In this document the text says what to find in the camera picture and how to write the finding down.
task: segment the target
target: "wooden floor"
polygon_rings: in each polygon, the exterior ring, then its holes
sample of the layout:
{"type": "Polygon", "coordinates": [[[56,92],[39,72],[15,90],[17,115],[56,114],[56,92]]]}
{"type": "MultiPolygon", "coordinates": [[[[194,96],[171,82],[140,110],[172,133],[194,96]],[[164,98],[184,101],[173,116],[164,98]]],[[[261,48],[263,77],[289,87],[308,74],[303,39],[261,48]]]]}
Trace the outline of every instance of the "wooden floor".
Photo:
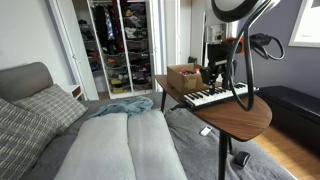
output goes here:
{"type": "Polygon", "coordinates": [[[297,179],[320,179],[319,154],[311,153],[276,128],[270,126],[254,141],[297,179]]]}

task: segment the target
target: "gray blanket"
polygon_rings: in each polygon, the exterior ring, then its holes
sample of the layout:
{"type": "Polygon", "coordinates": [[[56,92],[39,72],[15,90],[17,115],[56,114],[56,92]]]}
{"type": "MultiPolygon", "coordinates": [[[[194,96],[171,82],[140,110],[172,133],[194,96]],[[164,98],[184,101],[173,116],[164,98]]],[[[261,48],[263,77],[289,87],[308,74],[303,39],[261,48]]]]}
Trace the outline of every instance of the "gray blanket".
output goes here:
{"type": "MultiPolygon", "coordinates": [[[[161,93],[147,95],[153,100],[153,108],[159,108],[161,93]]],[[[50,180],[55,177],[70,148],[77,137],[79,129],[88,116],[107,103],[115,102],[96,101],[84,102],[89,107],[86,114],[73,123],[61,136],[56,137],[48,145],[42,156],[38,159],[34,168],[22,179],[50,180]]],[[[170,111],[176,102],[167,96],[165,117],[169,130],[178,151],[182,166],[189,180],[211,180],[218,177],[218,143],[219,133],[211,131],[208,136],[199,135],[200,130],[206,125],[203,121],[193,116],[184,109],[170,111]]],[[[254,141],[232,141],[233,151],[246,151],[251,154],[250,160],[244,169],[232,164],[233,155],[227,157],[226,179],[281,179],[289,180],[293,177],[268,154],[266,154],[254,141]]]]}

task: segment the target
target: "gray wall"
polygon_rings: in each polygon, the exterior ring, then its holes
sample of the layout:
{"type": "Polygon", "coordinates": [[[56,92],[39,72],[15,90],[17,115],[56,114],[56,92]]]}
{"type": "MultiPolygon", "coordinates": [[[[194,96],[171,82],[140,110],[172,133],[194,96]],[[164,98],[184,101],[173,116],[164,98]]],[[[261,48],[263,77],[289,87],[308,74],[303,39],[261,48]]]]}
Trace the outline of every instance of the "gray wall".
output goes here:
{"type": "MultiPolygon", "coordinates": [[[[260,32],[277,37],[286,51],[281,61],[266,61],[252,52],[254,82],[258,87],[283,85],[320,98],[320,49],[288,46],[300,5],[301,0],[281,0],[251,27],[250,34],[260,32]]],[[[270,44],[266,49],[272,54],[280,54],[276,44],[270,44]]],[[[243,56],[238,59],[236,80],[245,81],[243,56]]]]}

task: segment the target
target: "cardboard box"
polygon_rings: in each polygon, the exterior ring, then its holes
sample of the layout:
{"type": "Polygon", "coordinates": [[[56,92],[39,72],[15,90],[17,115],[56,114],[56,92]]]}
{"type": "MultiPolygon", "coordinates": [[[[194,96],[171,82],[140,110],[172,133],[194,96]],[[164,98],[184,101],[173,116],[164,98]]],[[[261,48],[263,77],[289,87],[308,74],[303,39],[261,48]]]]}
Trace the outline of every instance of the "cardboard box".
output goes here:
{"type": "Polygon", "coordinates": [[[181,64],[167,67],[167,81],[181,94],[188,94],[193,92],[208,89],[208,86],[203,84],[201,74],[183,75],[180,70],[184,68],[188,71],[194,71],[195,68],[202,68],[197,64],[181,64]]]}

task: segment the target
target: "black bench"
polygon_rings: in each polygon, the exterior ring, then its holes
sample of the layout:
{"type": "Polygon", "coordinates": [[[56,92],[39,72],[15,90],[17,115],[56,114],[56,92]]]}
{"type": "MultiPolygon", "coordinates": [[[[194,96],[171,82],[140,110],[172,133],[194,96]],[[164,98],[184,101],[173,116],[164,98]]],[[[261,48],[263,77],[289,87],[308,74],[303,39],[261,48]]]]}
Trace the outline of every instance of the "black bench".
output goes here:
{"type": "Polygon", "coordinates": [[[263,87],[257,95],[270,106],[274,127],[320,152],[320,99],[284,86],[263,87]]]}

